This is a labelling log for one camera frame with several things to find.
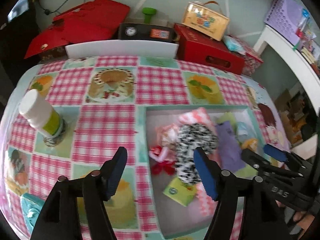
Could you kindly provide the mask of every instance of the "black and white fabric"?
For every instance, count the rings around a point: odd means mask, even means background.
[[[202,147],[208,155],[218,146],[218,137],[200,123],[185,124],[179,129],[177,141],[176,172],[178,178],[188,184],[201,182],[193,162],[193,151]]]

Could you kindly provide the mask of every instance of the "plastic bottle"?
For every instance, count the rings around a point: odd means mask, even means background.
[[[55,138],[61,133],[62,118],[38,90],[32,89],[24,95],[19,112],[44,137]]]

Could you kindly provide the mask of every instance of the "orange sticker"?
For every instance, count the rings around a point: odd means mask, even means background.
[[[150,33],[151,38],[160,38],[160,39],[168,39],[169,38],[169,31],[152,29]]]

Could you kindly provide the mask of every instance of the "purple basket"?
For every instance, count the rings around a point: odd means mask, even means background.
[[[294,0],[274,0],[264,22],[296,45],[300,38],[295,34],[302,17],[303,6]]]

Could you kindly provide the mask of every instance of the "green packet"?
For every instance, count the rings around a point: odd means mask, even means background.
[[[197,189],[195,185],[184,183],[178,177],[175,177],[165,188],[163,193],[186,207],[193,200],[197,193]]]

